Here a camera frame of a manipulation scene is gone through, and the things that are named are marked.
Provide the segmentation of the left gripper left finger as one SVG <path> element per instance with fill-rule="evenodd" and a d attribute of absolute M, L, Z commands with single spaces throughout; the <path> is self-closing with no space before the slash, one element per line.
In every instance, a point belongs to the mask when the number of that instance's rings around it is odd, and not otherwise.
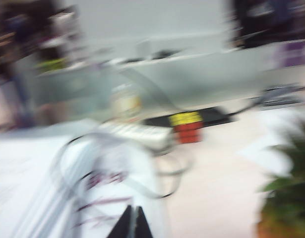
<path fill-rule="evenodd" d="M 110 231 L 108 238 L 127 238 L 130 231 L 132 206 L 128 205 L 115 226 Z"/>

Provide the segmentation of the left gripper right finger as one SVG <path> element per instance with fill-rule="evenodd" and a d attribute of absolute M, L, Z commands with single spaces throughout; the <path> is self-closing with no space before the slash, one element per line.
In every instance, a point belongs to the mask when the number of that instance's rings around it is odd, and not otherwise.
<path fill-rule="evenodd" d="M 141 206 L 136 208 L 136 238 L 153 238 Z"/>

